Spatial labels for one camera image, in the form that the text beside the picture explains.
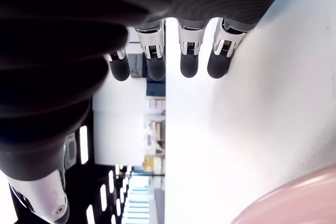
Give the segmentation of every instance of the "white surface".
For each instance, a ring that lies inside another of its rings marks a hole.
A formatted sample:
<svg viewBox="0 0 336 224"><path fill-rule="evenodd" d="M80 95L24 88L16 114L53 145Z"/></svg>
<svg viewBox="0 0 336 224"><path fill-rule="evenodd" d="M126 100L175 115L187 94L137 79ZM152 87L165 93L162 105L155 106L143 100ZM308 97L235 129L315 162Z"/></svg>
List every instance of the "white surface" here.
<svg viewBox="0 0 336 224"><path fill-rule="evenodd" d="M96 164L142 165L145 96L145 78L120 82L109 72L93 97Z"/></svg>
<svg viewBox="0 0 336 224"><path fill-rule="evenodd" d="M276 0L219 80L206 71L215 25L187 79L176 20L166 20L165 223L230 223L268 191L336 162L336 0Z"/></svg>
<svg viewBox="0 0 336 224"><path fill-rule="evenodd" d="M11 191L6 175L0 171L0 209L3 224L13 224L17 221Z"/></svg>

